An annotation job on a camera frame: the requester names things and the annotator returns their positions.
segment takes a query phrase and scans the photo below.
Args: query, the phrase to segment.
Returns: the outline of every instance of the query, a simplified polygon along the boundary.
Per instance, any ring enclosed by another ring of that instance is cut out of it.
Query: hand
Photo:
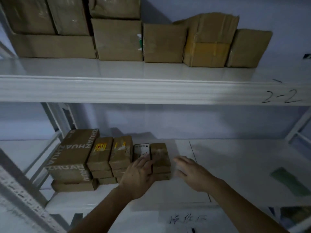
[[[153,161],[149,157],[140,157],[126,169],[119,188],[130,197],[130,200],[142,197],[154,183],[154,176],[147,174],[152,164]]]
[[[177,176],[181,177],[192,189],[208,193],[215,184],[217,178],[192,159],[177,156],[174,161],[184,170],[184,172],[177,170]]]

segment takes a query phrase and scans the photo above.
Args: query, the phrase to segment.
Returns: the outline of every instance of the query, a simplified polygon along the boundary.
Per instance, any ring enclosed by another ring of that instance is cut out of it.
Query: person's left arm
[[[119,186],[91,211],[69,233],[106,233],[126,205],[134,199],[142,197],[154,182],[146,170],[152,165],[150,159],[141,157],[133,162],[125,171]]]

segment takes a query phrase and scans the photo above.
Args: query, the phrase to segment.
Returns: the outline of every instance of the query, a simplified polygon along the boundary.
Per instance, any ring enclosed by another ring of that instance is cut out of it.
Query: person
[[[240,196],[224,180],[213,176],[201,165],[185,156],[174,158],[184,172],[177,170],[192,189],[209,193],[230,218],[239,233],[285,233],[277,222]],[[120,184],[69,233],[106,233],[120,212],[134,199],[142,197],[154,183],[147,175],[152,161],[140,157],[124,173]]]

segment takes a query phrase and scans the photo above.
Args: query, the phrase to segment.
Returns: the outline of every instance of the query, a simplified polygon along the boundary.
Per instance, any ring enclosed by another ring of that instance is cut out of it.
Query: person's right arm
[[[192,159],[178,156],[174,161],[184,171],[177,170],[177,175],[194,190],[210,194],[239,233],[288,233],[277,222],[240,196],[224,180],[213,176]]]

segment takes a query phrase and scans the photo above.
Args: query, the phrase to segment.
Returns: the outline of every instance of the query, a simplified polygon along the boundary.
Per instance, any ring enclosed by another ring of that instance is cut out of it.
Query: flat cardboard box
[[[116,137],[112,145],[109,164],[112,170],[127,168],[133,161],[133,141],[131,136]]]
[[[98,181],[93,179],[82,183],[64,184],[53,180],[51,186],[55,192],[95,191],[98,187]]]
[[[169,154],[165,143],[152,143],[151,148],[151,160],[154,160],[152,172],[164,173],[170,172],[171,162],[169,160]]]
[[[125,171],[126,171],[126,168],[115,169],[115,170],[112,170],[112,174],[114,177],[122,177]]]
[[[98,181],[99,181],[99,184],[101,184],[101,185],[108,185],[108,184],[116,184],[117,183],[117,179],[115,177],[99,178]]]
[[[142,61],[140,20],[91,19],[101,61]]]
[[[89,0],[90,14],[98,19],[140,19],[140,0]]]
[[[86,161],[98,136],[98,129],[69,131],[45,166],[53,179],[63,183],[90,181]]]
[[[112,175],[111,170],[99,170],[99,171],[91,171],[92,176],[94,178],[108,178],[108,177],[114,177]]]
[[[187,27],[174,24],[144,23],[144,61],[182,63]]]
[[[16,34],[10,40],[19,57],[96,58],[92,37]]]
[[[169,180],[171,179],[171,173],[155,173],[153,174],[156,181]]]
[[[14,33],[55,35],[45,0],[0,0]]]
[[[189,28],[183,62],[190,67],[224,67],[238,23],[239,16],[223,13],[175,22]]]
[[[59,35],[90,35],[82,0],[47,1]]]
[[[271,37],[271,31],[236,30],[226,65],[228,67],[256,68]]]
[[[100,137],[95,140],[87,161],[87,166],[91,171],[111,170],[109,159],[113,141],[113,137]]]
[[[151,160],[150,155],[150,144],[136,144],[134,145],[134,154],[133,154],[133,162],[139,159],[141,156],[147,157],[149,160]],[[151,174],[152,170],[151,167],[149,170],[147,170],[147,174]]]

